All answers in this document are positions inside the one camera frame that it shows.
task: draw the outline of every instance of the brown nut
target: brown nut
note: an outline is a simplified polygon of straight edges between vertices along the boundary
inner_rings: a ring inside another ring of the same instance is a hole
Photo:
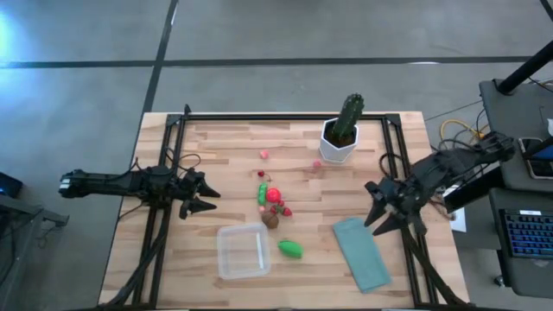
[[[261,220],[269,229],[275,229],[278,227],[278,217],[271,212],[265,212],[261,214]]]

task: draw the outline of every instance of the clear plastic container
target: clear plastic container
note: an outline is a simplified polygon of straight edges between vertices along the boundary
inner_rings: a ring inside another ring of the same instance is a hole
[[[270,271],[267,227],[233,225],[217,232],[219,276],[225,280],[264,276]]]

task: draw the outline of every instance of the green cloth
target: green cloth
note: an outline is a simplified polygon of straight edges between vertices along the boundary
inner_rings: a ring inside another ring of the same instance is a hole
[[[361,293],[391,282],[372,234],[362,219],[346,219],[334,224],[334,234]]]

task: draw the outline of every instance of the red fruit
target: red fruit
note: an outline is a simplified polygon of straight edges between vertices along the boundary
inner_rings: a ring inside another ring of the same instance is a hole
[[[267,201],[269,201],[270,203],[278,203],[280,202],[280,191],[278,191],[278,189],[276,188],[270,188],[269,190],[267,190],[267,195],[266,195],[266,198],[267,198]]]
[[[285,207],[284,210],[283,210],[283,215],[284,216],[292,216],[292,210]]]

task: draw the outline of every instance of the keyboard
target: keyboard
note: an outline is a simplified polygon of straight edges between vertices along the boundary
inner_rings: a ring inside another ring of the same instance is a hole
[[[553,213],[502,210],[513,257],[553,259]]]

